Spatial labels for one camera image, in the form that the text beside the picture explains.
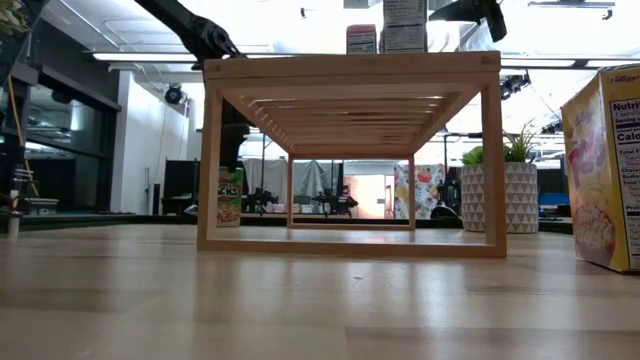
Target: wooden frame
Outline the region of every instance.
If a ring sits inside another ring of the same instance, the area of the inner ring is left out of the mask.
[[[408,225],[318,225],[295,223],[293,162],[296,159],[400,159],[409,161],[409,207],[415,203],[414,154],[479,92],[486,193],[485,245],[415,245],[432,251],[414,256],[506,256],[504,164],[498,52],[310,56],[278,59],[210,60],[206,64],[198,249],[230,250],[216,237],[218,164],[223,98],[289,153],[287,227],[290,229],[416,229]],[[235,241],[246,251],[248,242]],[[285,246],[318,253],[316,245]],[[345,250],[327,250],[340,245]],[[368,244],[324,244],[322,253],[375,255]]]

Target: nutrition facts label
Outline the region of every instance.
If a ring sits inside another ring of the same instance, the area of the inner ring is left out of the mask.
[[[640,269],[640,98],[611,102],[631,269]]]

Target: white geometric planter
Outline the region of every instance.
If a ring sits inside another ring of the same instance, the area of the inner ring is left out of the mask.
[[[507,232],[538,232],[538,169],[533,164],[505,163]],[[484,232],[483,165],[461,168],[462,224],[465,230]]]

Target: green plant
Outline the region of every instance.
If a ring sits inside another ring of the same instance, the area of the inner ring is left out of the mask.
[[[525,130],[531,124],[531,121],[526,123],[522,128],[522,131],[519,135],[513,136],[506,131],[503,130],[504,135],[509,139],[511,143],[509,145],[504,145],[502,148],[502,152],[504,155],[505,162],[526,162],[527,157],[529,157],[529,153],[533,148],[531,144],[531,140],[535,135],[534,132],[527,133]],[[484,161],[484,149],[482,146],[476,146],[468,153],[462,155],[462,164],[463,165],[477,165],[482,164]]]
[[[0,32],[13,35],[29,31],[27,21],[20,12],[22,0],[0,0]]]

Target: kellogg's cereal box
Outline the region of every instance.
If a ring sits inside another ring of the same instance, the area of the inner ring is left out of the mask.
[[[242,210],[242,169],[220,168],[218,179],[218,227],[240,226]]]
[[[576,254],[640,270],[640,67],[601,69],[562,117]]]

